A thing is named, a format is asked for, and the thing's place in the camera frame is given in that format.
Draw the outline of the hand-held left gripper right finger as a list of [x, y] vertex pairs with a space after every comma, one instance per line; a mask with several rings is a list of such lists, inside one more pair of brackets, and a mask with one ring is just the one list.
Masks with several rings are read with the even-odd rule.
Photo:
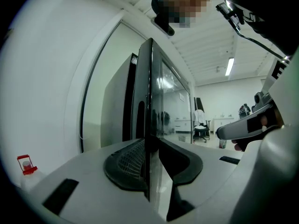
[[153, 138], [171, 182], [167, 217], [151, 224], [299, 224], [299, 126], [251, 142], [244, 153]]

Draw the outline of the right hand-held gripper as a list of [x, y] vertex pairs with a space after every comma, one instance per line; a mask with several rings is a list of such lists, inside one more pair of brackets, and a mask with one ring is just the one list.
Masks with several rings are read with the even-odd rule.
[[216, 135], [220, 140], [251, 138], [284, 123], [299, 126], [299, 64], [275, 58], [262, 85], [254, 96], [254, 113], [219, 127]]

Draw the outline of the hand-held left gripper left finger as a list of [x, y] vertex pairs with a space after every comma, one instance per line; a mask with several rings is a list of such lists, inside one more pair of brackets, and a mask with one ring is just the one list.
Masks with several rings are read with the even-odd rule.
[[[125, 141], [72, 158], [31, 190], [30, 204], [51, 224], [165, 224], [142, 192], [122, 190], [104, 173], [105, 159], [132, 143]], [[78, 185], [57, 216], [43, 202], [66, 178]]]

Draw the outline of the black glass cabinet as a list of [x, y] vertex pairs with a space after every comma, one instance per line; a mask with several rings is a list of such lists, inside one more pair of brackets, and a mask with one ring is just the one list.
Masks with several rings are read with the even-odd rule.
[[190, 90], [159, 45], [146, 40], [136, 63], [127, 59], [105, 89], [101, 143], [111, 151], [103, 169], [112, 182], [115, 223], [171, 222], [194, 209], [179, 193], [202, 170], [186, 142], [164, 132], [175, 117], [191, 121]]

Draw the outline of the person's right hand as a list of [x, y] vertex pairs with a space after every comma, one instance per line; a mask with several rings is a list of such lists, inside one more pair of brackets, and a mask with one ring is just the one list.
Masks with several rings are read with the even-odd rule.
[[244, 139], [238, 139], [238, 140], [232, 140], [232, 143], [235, 145], [234, 148], [236, 151], [242, 151], [244, 152], [247, 148], [247, 145], [250, 142], [256, 141], [256, 140], [262, 140], [265, 137], [265, 134], [259, 134], [253, 137], [248, 137]]

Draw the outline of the white table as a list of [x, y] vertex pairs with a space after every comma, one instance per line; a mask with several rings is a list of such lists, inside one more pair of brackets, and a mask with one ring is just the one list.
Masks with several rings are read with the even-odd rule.
[[214, 134], [216, 134], [216, 131], [219, 127], [230, 124], [234, 122], [234, 117], [219, 117], [219, 118], [213, 118], [214, 123]]

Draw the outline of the black swivel office chair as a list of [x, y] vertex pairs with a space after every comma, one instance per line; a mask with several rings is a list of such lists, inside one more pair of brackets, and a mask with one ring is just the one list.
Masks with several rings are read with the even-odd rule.
[[194, 129], [194, 127], [192, 135], [193, 142], [195, 142], [196, 140], [203, 140], [204, 143], [207, 143], [207, 139], [210, 139], [210, 121], [206, 121], [206, 129], [204, 130]]

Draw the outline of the white lab coat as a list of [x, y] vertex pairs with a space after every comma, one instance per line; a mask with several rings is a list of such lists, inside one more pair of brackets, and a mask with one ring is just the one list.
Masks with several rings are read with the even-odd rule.
[[194, 111], [194, 124], [196, 126], [206, 126], [206, 115], [203, 110], [197, 109]]

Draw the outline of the leaning dark and beige boards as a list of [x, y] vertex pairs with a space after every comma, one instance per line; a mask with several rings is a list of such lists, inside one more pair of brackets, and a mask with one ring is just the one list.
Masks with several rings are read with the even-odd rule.
[[205, 111], [202, 101], [201, 101], [201, 98], [194, 97], [194, 107], [195, 107], [195, 110], [202, 110], [203, 112]]

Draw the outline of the long ceiling tube light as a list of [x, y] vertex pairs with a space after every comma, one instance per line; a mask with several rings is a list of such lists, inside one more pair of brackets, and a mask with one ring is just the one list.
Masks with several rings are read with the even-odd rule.
[[235, 61], [235, 59], [233, 57], [229, 58], [226, 73], [225, 73], [226, 77], [230, 75], [231, 70], [232, 70], [233, 65], [234, 65], [234, 61]]

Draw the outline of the clear water jug red trim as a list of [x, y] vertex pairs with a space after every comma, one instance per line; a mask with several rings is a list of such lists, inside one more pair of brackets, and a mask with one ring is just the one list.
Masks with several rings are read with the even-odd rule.
[[17, 161], [21, 168], [21, 189], [30, 192], [46, 175], [33, 165], [28, 154], [18, 156]]

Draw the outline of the person's dark clothing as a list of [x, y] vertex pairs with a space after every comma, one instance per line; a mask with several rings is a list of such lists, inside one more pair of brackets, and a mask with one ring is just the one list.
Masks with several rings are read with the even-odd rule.
[[246, 22], [283, 54], [292, 56], [299, 46], [299, 0], [227, 0]]

